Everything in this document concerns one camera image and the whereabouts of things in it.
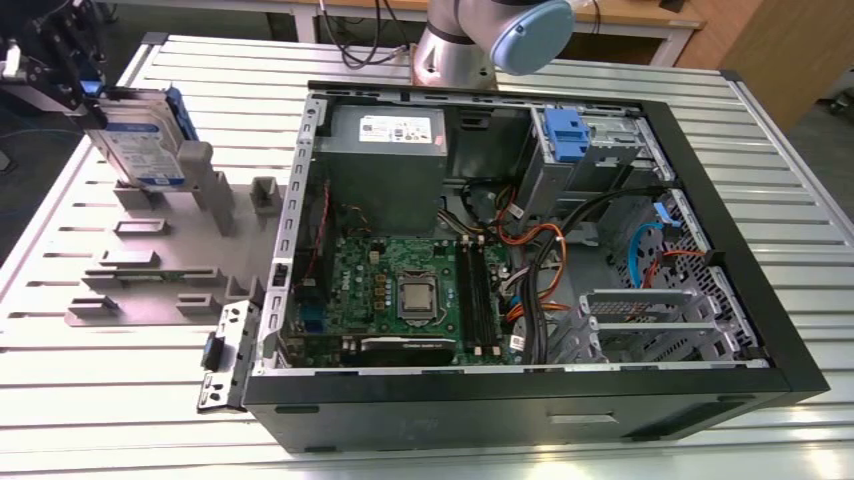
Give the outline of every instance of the floor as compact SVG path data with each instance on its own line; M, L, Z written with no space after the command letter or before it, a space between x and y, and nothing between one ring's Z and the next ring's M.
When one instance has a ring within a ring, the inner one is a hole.
M109 63L105 72L115 82L146 32L270 40L295 40L285 15L122 5L119 21L106 26ZM354 39L371 38L371 22L353 21ZM382 44L395 45L395 28L383 26ZM418 38L409 25L407 36ZM30 218L51 188L82 136L60 114L43 114L14 98L0 96L0 152L14 169L0 171L0 262L15 246ZM854 217L854 121L834 117L817 105L789 138L849 217Z

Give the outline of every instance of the wooden cabinet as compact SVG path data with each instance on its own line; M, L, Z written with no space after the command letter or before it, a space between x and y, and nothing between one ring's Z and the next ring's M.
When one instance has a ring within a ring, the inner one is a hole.
M678 67L738 72L786 130L854 63L854 1L692 0L706 19Z

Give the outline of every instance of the white label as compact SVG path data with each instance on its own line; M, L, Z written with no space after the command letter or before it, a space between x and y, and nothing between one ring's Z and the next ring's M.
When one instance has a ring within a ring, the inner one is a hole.
M367 115L359 121L361 142L433 143L430 119Z
M129 176L153 187L185 184L175 154L163 146L157 125L111 123L103 131Z
M525 213L525 210L522 210L515 203L507 205L507 211L517 218L522 218L522 214Z
M517 352L525 350L525 337L521 337L519 335L510 336L510 349Z

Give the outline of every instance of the ram slot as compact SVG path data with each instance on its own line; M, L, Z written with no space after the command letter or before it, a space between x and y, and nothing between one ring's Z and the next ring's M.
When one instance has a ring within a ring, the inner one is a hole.
M495 321L493 317L493 295L490 293L490 271L486 265L483 247L471 248L473 294L475 297L475 329L478 346L491 351L498 345L495 338Z
M477 346L475 311L471 290L470 245L457 244L457 292L459 294L459 315L463 327L463 347L470 352Z

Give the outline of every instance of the motherboard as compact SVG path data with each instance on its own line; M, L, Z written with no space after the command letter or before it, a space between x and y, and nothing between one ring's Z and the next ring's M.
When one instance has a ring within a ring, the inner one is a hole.
M382 365L406 350L453 356L451 364L503 364L510 357L491 292L506 275L501 244L339 238L330 301L301 307L306 366L347 364L355 349Z

